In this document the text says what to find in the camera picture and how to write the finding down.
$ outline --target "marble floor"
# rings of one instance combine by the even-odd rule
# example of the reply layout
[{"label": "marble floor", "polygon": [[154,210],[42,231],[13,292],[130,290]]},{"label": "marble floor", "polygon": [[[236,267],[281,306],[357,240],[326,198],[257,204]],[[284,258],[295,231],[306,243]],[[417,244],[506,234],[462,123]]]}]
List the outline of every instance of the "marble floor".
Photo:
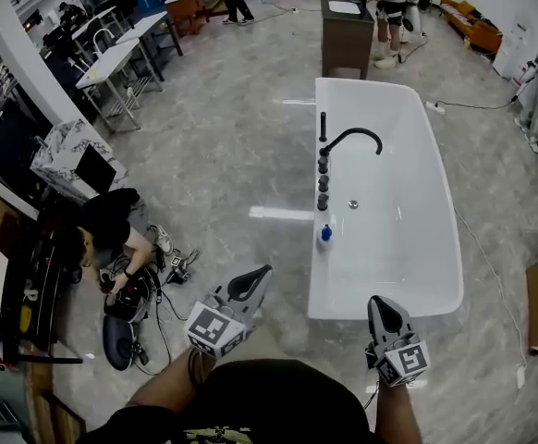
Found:
[{"label": "marble floor", "polygon": [[[248,1],[258,23],[223,27],[214,18],[200,35],[184,38],[185,55],[173,56],[165,68],[164,93],[145,96],[138,114],[143,129],[117,134],[111,143],[152,220],[184,253],[202,249],[190,282],[165,287],[179,313],[187,315],[234,263],[268,263],[275,269],[263,306],[268,335],[281,351],[366,401],[366,387],[376,380],[363,356],[367,322],[306,316],[312,223],[250,216],[252,206],[313,209],[314,107],[282,101],[314,97],[314,79],[321,75],[319,0],[265,0],[304,8],[274,18],[282,10]],[[486,59],[464,49],[436,11],[423,17],[423,27],[425,47],[393,71],[371,68],[369,79],[409,85],[423,101],[509,100],[513,88]],[[455,206],[502,278],[525,341],[525,271],[538,261],[538,157],[514,125],[513,110],[448,107],[445,116],[428,115]],[[462,305],[454,314],[415,321],[433,363],[422,377],[426,383],[411,391],[415,412],[425,442],[524,444],[538,439],[538,356],[528,357],[526,384],[517,391],[518,334],[489,267],[460,223],[459,237]],[[66,340],[86,360],[55,369],[57,395],[89,428],[106,421],[148,379],[135,368],[116,372],[106,362],[102,301],[83,284],[71,291]],[[185,348],[182,323],[165,309],[161,320],[177,356]],[[144,321],[141,338],[149,368],[160,369],[166,354],[154,319]]]}]

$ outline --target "shoe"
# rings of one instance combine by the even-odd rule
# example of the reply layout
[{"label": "shoe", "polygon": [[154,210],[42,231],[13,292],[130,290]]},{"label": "shoe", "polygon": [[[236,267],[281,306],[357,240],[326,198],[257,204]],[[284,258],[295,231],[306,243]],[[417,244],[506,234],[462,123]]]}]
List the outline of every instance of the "shoe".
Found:
[{"label": "shoe", "polygon": [[389,57],[386,57],[381,61],[376,61],[373,64],[379,69],[394,69],[397,66],[397,56],[398,55],[390,55]]},{"label": "shoe", "polygon": [[386,59],[386,55],[384,54],[383,51],[376,48],[376,50],[370,54],[370,59],[372,61],[382,61],[383,59]]},{"label": "shoe", "polygon": [[160,247],[160,250],[162,250],[166,256],[169,256],[174,249],[173,241],[170,238],[170,235],[168,235],[166,230],[161,225],[156,224],[152,227],[156,232],[156,240],[154,242]]},{"label": "shoe", "polygon": [[383,59],[386,59],[387,54],[388,43],[380,43],[379,41],[376,41],[373,45],[373,51],[370,54],[370,59],[372,61],[382,61]]}]

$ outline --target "white bathtub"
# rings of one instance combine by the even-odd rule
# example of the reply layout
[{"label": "white bathtub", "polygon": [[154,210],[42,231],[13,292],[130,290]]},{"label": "white bathtub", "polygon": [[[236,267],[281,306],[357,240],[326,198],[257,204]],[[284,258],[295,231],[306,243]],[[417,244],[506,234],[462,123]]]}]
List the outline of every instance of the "white bathtub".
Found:
[{"label": "white bathtub", "polygon": [[[318,141],[321,112],[326,143]],[[314,204],[309,317],[365,320],[374,294],[413,317],[455,311],[463,294],[456,218],[419,95],[395,84],[317,79],[316,159],[355,127],[378,134],[384,148],[376,155],[372,138],[352,134],[329,156],[328,209]],[[316,241],[324,224],[333,230],[328,249]]]}]

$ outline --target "table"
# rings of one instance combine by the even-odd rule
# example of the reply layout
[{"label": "table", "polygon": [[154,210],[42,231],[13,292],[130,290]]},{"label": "table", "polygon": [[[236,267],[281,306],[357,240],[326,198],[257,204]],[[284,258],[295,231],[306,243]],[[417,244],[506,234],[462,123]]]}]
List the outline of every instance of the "table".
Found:
[{"label": "table", "polygon": [[76,44],[79,51],[82,53],[82,55],[86,58],[87,61],[92,62],[92,57],[86,52],[86,50],[82,47],[82,45],[79,43],[78,38],[86,32],[88,27],[93,21],[98,20],[101,23],[101,28],[104,28],[103,26],[103,18],[107,15],[111,14],[113,17],[113,20],[115,21],[117,27],[121,31],[121,34],[123,34],[123,27],[117,20],[115,13],[112,13],[113,10],[116,9],[116,6],[111,6],[110,8],[107,8],[106,10],[103,10],[101,13],[94,15],[91,19],[89,19],[86,23],[84,23],[81,27],[79,27],[76,31],[72,33],[72,41]]},{"label": "table", "polygon": [[349,3],[349,0],[321,0],[323,77],[328,77],[332,68],[356,68],[361,72],[361,79],[366,79],[372,51],[372,15],[368,10],[363,14],[332,11],[329,2]]},{"label": "table", "polygon": [[[177,53],[179,56],[183,56],[183,50],[180,47],[180,44],[178,43],[178,38],[175,35],[175,32],[173,31],[173,23],[171,21],[171,18],[168,16],[168,13],[165,11],[156,13],[155,15],[150,15],[149,17],[142,18],[140,21],[138,21],[134,27],[127,31],[125,34],[121,35],[119,39],[117,39],[117,44],[124,43],[129,40],[140,40],[140,48],[143,51],[144,54],[146,54],[150,58],[150,62],[152,63],[152,66],[154,70],[156,71],[156,74],[158,75],[158,79],[164,81],[165,78],[163,77],[162,73],[160,72],[160,69],[156,66],[156,63],[154,62],[154,58],[152,54],[150,53],[150,50],[148,49],[148,44],[143,41],[144,36],[150,31],[152,28],[156,27],[156,25],[159,25],[161,21],[166,19],[166,25],[168,27],[168,33],[170,34],[170,37],[173,39],[173,46],[156,46],[156,49],[158,51],[162,49],[171,49],[171,48],[177,48]],[[161,36],[161,34],[151,34],[151,36],[154,38],[156,36]]]},{"label": "table", "polygon": [[166,11],[172,16],[176,24],[185,19],[189,22],[188,32],[196,34],[199,31],[203,23],[197,24],[197,20],[201,20],[197,18],[197,15],[206,12],[203,0],[166,0],[165,5]]},{"label": "table", "polygon": [[[121,95],[117,91],[115,84],[113,84],[110,78],[128,63],[129,59],[131,58],[131,53],[136,47],[140,48],[141,54],[146,62],[146,66],[152,74],[152,77],[137,78],[136,80],[134,80],[129,85],[133,90],[133,95],[128,95],[127,100],[124,100],[123,97],[121,97]],[[76,83],[76,88],[84,90],[84,93],[86,93],[86,96],[89,98],[94,108],[103,118],[104,123],[111,131],[114,131],[109,124],[107,117],[103,114],[99,106],[94,102],[91,95],[87,91],[87,89],[92,87],[93,85],[97,85],[103,82],[106,83],[106,85],[111,90],[113,96],[117,99],[117,104],[115,104],[109,112],[109,117],[114,115],[120,115],[122,112],[125,112],[129,116],[133,124],[136,126],[136,129],[139,130],[141,126],[131,113],[131,107],[137,104],[138,97],[143,92],[146,85],[148,84],[148,82],[150,82],[151,79],[154,79],[156,85],[158,86],[158,90],[161,92],[163,90],[162,85],[160,84],[160,81],[158,80],[158,77],[156,76],[156,73],[153,70],[152,65],[150,64],[150,60],[143,51],[143,47],[140,44],[140,40],[133,39],[124,43],[116,44],[115,46],[112,46],[107,49]]]}]

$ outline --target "shelf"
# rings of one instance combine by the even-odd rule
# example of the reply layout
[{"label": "shelf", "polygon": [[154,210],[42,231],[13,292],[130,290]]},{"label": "shelf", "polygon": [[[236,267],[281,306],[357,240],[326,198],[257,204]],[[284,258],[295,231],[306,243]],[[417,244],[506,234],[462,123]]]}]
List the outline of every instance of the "shelf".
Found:
[{"label": "shelf", "polygon": [[[129,87],[133,89],[133,95],[131,96],[128,95],[127,89],[125,92],[125,96],[122,95],[123,102],[125,103],[125,105],[128,107],[129,110],[131,110],[134,107],[134,105],[138,102],[137,99],[140,97],[141,93],[143,93],[144,89],[146,88],[150,80],[152,80],[152,78],[148,76],[148,77],[135,79],[129,83]],[[117,115],[122,115],[123,112],[124,112],[124,109],[121,103],[116,102],[115,105],[111,107],[111,110],[109,110],[107,117],[114,117]]]}]

